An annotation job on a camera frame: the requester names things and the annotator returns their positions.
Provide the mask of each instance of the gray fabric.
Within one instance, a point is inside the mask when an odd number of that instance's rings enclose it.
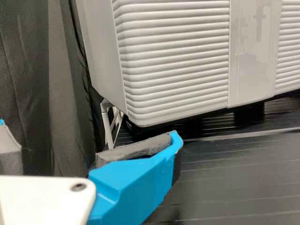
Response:
[[[0,0],[0,118],[24,147],[25,174],[86,176],[95,159],[89,75],[71,6]]]
[[[64,176],[86,176],[95,160],[87,94],[88,71],[76,42],[70,10],[67,0],[63,3],[49,1],[52,146],[58,166],[55,167],[56,172]]]
[[[23,174],[21,145],[5,125],[0,125],[0,174]]]
[[[96,167],[104,166],[112,161],[125,160],[143,156],[152,156],[171,144],[168,134],[158,135],[141,142],[119,146],[96,154]]]

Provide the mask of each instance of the white plastic object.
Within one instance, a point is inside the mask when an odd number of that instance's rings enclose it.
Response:
[[[76,0],[92,85],[136,125],[300,88],[300,0]]]
[[[0,224],[83,225],[95,195],[88,179],[0,176]]]

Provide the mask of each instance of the black fabric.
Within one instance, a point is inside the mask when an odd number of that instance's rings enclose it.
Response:
[[[24,147],[25,174],[53,173],[48,2],[0,1],[0,117]]]
[[[96,145],[75,1],[0,0],[0,75],[0,118],[24,173],[85,177]]]

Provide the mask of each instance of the blue plastic part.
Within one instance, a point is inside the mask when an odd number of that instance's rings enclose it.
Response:
[[[157,208],[172,186],[174,157],[183,145],[176,131],[170,136],[171,145],[150,158],[90,171],[97,193],[88,225],[138,225]]]

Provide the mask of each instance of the white metal bracket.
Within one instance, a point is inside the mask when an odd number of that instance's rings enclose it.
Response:
[[[115,142],[117,140],[117,136],[122,124],[122,119],[124,114],[106,99],[103,99],[103,101],[100,103],[100,108],[101,108],[102,120],[103,120],[103,125],[105,130],[105,143],[107,143],[108,149],[113,149]],[[111,124],[108,119],[108,110],[110,108],[113,109],[113,120]],[[114,126],[117,126],[118,130],[117,130],[116,137],[113,140],[112,131]]]

